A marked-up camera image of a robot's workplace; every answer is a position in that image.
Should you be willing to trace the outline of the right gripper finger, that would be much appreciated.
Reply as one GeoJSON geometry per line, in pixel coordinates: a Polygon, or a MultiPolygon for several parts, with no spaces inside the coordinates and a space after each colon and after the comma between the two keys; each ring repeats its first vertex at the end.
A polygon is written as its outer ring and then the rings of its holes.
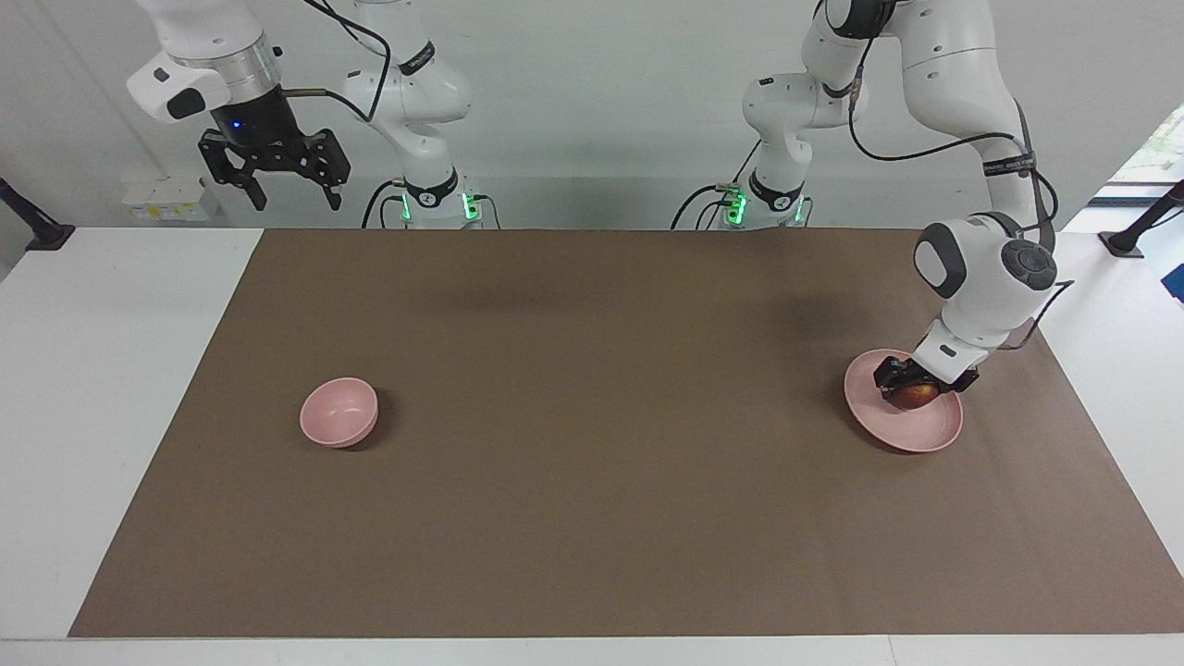
{"type": "Polygon", "coordinates": [[[309,139],[313,156],[314,182],[317,182],[332,211],[342,206],[341,188],[350,181],[350,160],[330,129],[322,129],[309,139]]]}
{"type": "Polygon", "coordinates": [[[199,151],[215,184],[229,185],[244,192],[255,211],[262,212],[269,201],[255,172],[259,156],[229,142],[219,130],[205,130],[199,139],[199,151]]]}

